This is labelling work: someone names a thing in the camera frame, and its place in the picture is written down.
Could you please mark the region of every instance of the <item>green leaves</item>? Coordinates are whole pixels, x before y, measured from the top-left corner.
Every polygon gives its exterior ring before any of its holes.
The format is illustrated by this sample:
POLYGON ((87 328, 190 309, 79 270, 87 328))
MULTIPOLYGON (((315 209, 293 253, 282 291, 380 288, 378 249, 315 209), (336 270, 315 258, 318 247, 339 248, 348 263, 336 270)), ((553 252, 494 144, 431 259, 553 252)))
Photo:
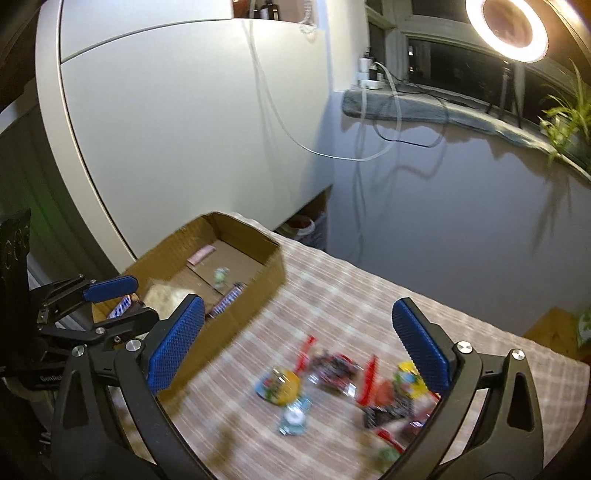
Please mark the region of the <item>green leaves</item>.
MULTIPOLYGON (((576 104, 573 105, 562 93, 548 95, 547 98, 556 102, 557 106, 544 110, 547 119, 540 118, 540 129, 543 130, 555 149, 548 155, 548 166, 563 153, 569 139, 578 131, 583 131, 587 143, 591 143, 591 95, 583 82, 579 69, 571 60, 576 75, 573 82, 576 104)), ((591 161, 586 165, 591 171, 591 161)))

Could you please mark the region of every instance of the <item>bottle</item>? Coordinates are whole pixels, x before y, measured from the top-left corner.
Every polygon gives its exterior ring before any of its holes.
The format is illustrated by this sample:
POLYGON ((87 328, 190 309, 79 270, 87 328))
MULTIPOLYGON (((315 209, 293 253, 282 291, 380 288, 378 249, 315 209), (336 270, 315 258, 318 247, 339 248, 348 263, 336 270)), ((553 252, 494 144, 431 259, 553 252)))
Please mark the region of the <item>bottle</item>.
POLYGON ((281 20, 279 5, 274 4, 273 0, 265 0, 265 5, 259 9, 259 15, 264 20, 281 20))

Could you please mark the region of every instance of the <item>checkered tablecloth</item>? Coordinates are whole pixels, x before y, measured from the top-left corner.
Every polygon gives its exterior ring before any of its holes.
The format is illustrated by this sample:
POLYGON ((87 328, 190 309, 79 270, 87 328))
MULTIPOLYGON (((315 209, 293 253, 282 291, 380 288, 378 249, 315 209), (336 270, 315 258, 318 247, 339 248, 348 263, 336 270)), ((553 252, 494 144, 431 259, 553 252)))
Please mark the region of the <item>checkered tablecloth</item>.
MULTIPOLYGON (((411 297, 452 340, 467 340, 478 352, 504 356, 512 348, 523 349, 540 401, 545 463, 569 438, 587 396, 587 365, 323 252, 265 233, 281 244, 286 284, 231 346, 163 402, 180 433, 218 478, 379 478, 373 458, 381 441, 376 444, 358 427, 360 411, 350 401, 314 393, 307 434, 284 437, 277 432, 281 409, 257 397, 253 387, 271 366, 292 367, 308 334, 361 365, 377 354, 380 373, 390 377, 399 362, 408 360, 391 321, 392 304, 402 297, 411 297)), ((121 395, 115 392, 114 398, 133 448, 149 459, 121 395)), ((484 392, 478 392, 444 460, 461 453, 483 399, 484 392)))

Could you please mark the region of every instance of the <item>ring light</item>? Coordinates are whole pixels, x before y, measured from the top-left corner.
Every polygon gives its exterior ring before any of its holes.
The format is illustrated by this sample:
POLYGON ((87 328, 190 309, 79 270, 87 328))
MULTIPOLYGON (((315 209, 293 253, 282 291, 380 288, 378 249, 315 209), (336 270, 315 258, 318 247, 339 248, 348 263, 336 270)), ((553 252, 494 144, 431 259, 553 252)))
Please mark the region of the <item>ring light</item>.
POLYGON ((515 5, 525 15, 527 21, 530 23, 532 38, 529 45, 526 47, 516 47, 504 42, 486 23, 484 17, 484 4, 487 0, 466 0, 466 11, 470 22, 476 29, 476 32, 482 39, 488 43, 497 52, 505 57, 532 63, 543 59, 548 51, 548 34, 544 28, 542 20, 534 12, 534 10, 525 2, 525 0, 506 0, 515 5))

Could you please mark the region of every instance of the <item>cardboard box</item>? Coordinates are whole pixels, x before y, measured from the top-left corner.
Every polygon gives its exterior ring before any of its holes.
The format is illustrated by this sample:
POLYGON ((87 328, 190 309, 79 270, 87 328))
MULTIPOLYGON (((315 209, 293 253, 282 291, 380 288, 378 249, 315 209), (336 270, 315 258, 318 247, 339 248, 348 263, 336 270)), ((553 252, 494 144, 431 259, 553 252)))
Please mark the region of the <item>cardboard box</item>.
MULTIPOLYGON (((189 222, 125 272, 138 279, 138 295, 144 298, 153 281, 186 288, 206 302, 209 311, 236 281, 246 284, 244 292, 218 317, 208 320, 177 372, 171 389, 181 388, 242 331, 285 281, 281 248, 264 233, 223 213, 214 212, 189 222), (187 259, 205 245, 210 254, 192 271, 187 259), (230 269, 228 286, 213 288, 213 271, 230 269)), ((106 318, 118 299, 93 305, 95 322, 106 318)))

